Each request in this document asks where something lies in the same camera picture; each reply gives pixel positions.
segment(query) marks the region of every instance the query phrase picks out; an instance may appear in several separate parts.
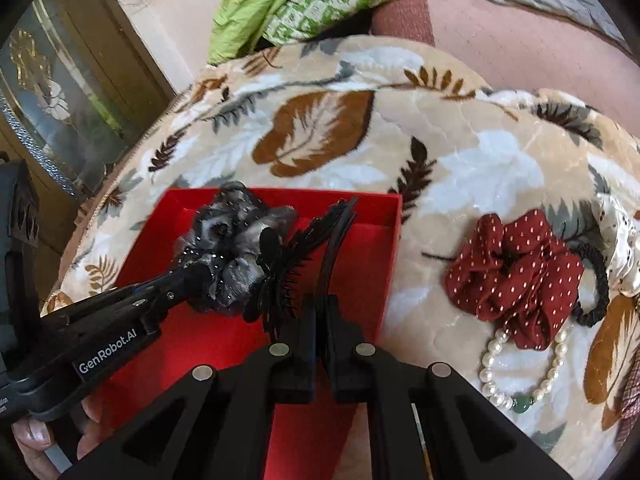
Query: floral blanket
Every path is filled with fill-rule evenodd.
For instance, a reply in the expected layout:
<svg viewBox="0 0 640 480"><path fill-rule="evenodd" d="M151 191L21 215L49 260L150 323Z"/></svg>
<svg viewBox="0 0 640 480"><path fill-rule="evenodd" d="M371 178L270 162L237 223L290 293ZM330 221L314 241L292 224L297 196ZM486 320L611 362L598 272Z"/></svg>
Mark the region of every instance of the floral blanket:
<svg viewBox="0 0 640 480"><path fill-rule="evenodd" d="M565 241L598 240L597 192L640 210L640 153L618 124L559 91L493 92L453 57L420 43L355 36L274 47L207 66L131 153L98 201L55 308L108 290L165 190L218 186L400 192L404 223L379 343L401 360L449 362L480 387L493 327L456 309L446 263L478 218L510 222L541 208ZM593 273L580 284L593 302ZM589 329L568 321L566 365L543 402L511 420L576 479L597 478L616 453L620 395L640 318L610 294ZM494 366L506 392L538 384L550 350L505 345ZM335 477L370 476L365 412Z"/></svg>

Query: pearl necklace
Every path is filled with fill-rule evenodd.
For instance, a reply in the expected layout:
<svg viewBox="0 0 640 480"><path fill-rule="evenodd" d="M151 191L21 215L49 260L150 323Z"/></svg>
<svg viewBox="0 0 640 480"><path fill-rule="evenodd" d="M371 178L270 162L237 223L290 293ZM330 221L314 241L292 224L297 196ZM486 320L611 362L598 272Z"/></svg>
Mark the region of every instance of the pearl necklace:
<svg viewBox="0 0 640 480"><path fill-rule="evenodd" d="M513 397L508 396L504 392L500 391L494 382L494 372L492 366L495 363L496 356L502 351L502 345L505 344L509 335L503 330L497 330L495 332L495 339L491 339L486 346L487 352L482 356L482 370L478 374L480 381L484 384L480 391L485 397L489 398L489 402L496 407L500 407L504 410L513 410L515 413L524 413L534 402L540 402L545 394L551 391L553 382L560 375L560 369L564 365L564 356L568 350L567 344L564 342L567 332L564 329L560 329L555 337L556 347L554 352L556 357L554 358L551 367L546 372L546 377L538 387L533 391L533 394L528 396L526 394L516 394Z"/></svg>

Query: black hair tie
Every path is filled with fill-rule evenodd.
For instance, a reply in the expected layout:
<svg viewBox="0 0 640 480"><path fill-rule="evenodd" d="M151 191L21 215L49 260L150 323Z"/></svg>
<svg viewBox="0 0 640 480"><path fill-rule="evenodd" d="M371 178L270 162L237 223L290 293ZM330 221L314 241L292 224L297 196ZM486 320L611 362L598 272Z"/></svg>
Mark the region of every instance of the black hair tie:
<svg viewBox="0 0 640 480"><path fill-rule="evenodd" d="M593 266L593 272L596 275L596 294L598 296L596 306L590 312L585 312L582 310L580 300L577 300L572 310L572 314L578 324L592 327L605 317L607 307L609 306L607 267L605 266L604 258L600 251L589 242L581 242L571 250L580 256L581 260L589 260Z"/></svg>

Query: red polka dot scrunchie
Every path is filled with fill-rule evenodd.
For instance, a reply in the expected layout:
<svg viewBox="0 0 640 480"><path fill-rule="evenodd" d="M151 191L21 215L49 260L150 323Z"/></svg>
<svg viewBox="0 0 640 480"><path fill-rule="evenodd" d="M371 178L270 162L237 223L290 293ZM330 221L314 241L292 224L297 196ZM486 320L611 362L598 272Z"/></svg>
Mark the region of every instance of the red polka dot scrunchie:
<svg viewBox="0 0 640 480"><path fill-rule="evenodd" d="M540 209L511 224L482 216L445 275L453 304L495 321L519 348L549 346L571 313L584 267Z"/></svg>

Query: green jade bead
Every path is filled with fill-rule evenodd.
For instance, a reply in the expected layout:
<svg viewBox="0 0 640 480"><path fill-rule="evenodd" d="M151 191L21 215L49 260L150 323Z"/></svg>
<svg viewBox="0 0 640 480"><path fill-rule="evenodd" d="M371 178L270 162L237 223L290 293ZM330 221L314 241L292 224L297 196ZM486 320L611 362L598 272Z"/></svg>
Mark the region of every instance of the green jade bead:
<svg viewBox="0 0 640 480"><path fill-rule="evenodd" d="M513 397L512 410L515 413L524 413L533 404L533 400L528 395L519 394Z"/></svg>

